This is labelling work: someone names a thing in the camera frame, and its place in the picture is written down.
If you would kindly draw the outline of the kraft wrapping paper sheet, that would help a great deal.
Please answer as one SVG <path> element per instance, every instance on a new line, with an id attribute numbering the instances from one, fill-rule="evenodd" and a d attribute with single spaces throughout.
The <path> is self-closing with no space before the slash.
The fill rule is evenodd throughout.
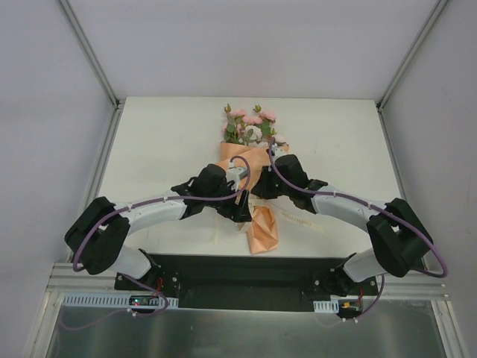
<path id="1" fill-rule="evenodd" d="M 233 156 L 242 156 L 250 164 L 250 184 L 248 190 L 258 183 L 262 168 L 270 165 L 268 153 L 264 146 L 251 147 L 240 144 L 222 142 L 220 144 L 221 159 L 218 165 L 228 168 L 228 162 Z M 247 241 L 251 254 L 262 254 L 278 247 L 279 234 L 277 220 L 269 205 L 258 205 L 258 200 L 252 199 L 248 207 L 252 221 L 240 229 L 247 233 Z"/>

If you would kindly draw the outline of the cream ribbon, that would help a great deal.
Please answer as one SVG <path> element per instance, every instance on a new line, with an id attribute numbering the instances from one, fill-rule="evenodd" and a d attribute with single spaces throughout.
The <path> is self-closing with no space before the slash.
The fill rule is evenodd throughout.
<path id="1" fill-rule="evenodd" d="M 282 219 L 285 219 L 288 222 L 293 222 L 295 224 L 302 225 L 320 234 L 326 233 L 326 230 L 323 227 L 323 225 L 306 220 L 305 218 L 301 216 L 293 215 L 290 212 L 285 211 L 283 208 L 281 208 L 274 202 L 267 202 L 265 199 L 260 199 L 256 197 L 255 195 L 253 195 L 252 198 L 248 200 L 247 205 L 248 205 L 248 208 L 251 210 L 254 210 L 257 207 L 267 207 L 268 209 L 271 209 L 276 214 L 277 218 L 281 217 Z M 222 230 L 220 229 L 220 225 L 219 225 L 219 215 L 216 215 L 214 218 L 214 231 L 213 231 L 213 235 L 211 236 L 211 242 L 214 245 L 217 245 L 218 242 L 221 240 L 221 236 L 222 236 Z"/>

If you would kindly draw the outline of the pink fake flower stem three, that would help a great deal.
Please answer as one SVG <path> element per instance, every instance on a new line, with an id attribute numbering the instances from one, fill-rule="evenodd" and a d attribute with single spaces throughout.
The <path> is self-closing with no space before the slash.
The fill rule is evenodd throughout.
<path id="1" fill-rule="evenodd" d="M 280 145 L 280 146 L 283 146 L 283 145 L 287 145 L 288 142 L 286 141 L 285 137 L 281 134 L 279 134 L 275 129 L 271 129 L 271 132 L 270 132 L 270 136 L 269 136 L 269 139 L 273 139 L 274 142 L 277 144 L 277 145 Z"/>

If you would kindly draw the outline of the pink fake flower stem four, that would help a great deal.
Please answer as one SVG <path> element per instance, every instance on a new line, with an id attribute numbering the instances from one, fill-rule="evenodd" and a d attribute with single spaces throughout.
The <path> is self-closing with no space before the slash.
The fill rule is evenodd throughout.
<path id="1" fill-rule="evenodd" d="M 262 129 L 255 125 L 248 125 L 241 135 L 241 142 L 246 146 L 256 147 L 262 139 Z"/>

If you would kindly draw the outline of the pink fake flower stem one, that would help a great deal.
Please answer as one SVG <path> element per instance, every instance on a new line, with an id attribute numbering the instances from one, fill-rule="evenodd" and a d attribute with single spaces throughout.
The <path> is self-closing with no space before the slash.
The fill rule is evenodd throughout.
<path id="1" fill-rule="evenodd" d="M 256 114 L 254 121 L 262 130 L 262 134 L 266 137 L 274 136 L 277 133 L 274 127 L 277 121 L 276 114 L 271 110 L 263 110 L 259 104 L 253 108 L 253 111 Z"/>

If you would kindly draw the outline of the pink fake flower stem two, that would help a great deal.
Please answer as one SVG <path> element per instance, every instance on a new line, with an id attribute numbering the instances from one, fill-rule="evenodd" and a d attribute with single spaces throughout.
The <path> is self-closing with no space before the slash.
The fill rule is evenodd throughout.
<path id="1" fill-rule="evenodd" d="M 244 118 L 246 110 L 233 109 L 230 104 L 224 107 L 225 122 L 223 124 L 223 141 L 232 144 L 243 143 L 244 129 L 246 124 Z"/>

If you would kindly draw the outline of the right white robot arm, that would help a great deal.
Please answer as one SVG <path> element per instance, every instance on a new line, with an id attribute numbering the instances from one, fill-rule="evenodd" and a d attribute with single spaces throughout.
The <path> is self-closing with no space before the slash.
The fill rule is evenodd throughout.
<path id="1" fill-rule="evenodd" d="M 368 234 L 372 248 L 352 254 L 335 270 L 333 280 L 344 294 L 353 294 L 372 276 L 404 277 L 430 251 L 432 239 L 406 201 L 374 204 L 310 179 L 293 154 L 264 166 L 252 193 L 265 200 L 285 196 L 301 210 L 333 217 Z"/>

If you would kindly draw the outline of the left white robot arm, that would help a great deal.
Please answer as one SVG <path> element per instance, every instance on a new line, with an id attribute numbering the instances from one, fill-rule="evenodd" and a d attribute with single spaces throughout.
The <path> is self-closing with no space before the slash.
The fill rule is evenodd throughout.
<path id="1" fill-rule="evenodd" d="M 120 204 L 97 197 L 64 236 L 74 270 L 90 275 L 112 270 L 131 277 L 142 290 L 152 289 L 158 275 L 155 263 L 145 251 L 126 246 L 126 238 L 156 224 L 187 219 L 206 207 L 234 222 L 248 222 L 249 182 L 250 168 L 229 162 L 224 168 L 209 164 L 157 198 Z"/>

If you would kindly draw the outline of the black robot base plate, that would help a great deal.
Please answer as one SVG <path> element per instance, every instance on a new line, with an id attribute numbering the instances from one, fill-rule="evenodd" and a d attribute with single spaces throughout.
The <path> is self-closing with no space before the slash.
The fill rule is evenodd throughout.
<path id="1" fill-rule="evenodd" d="M 146 280 L 181 308 L 311 312 L 336 296 L 377 294 L 376 276 L 355 282 L 342 258 L 154 254 L 157 278 Z"/>

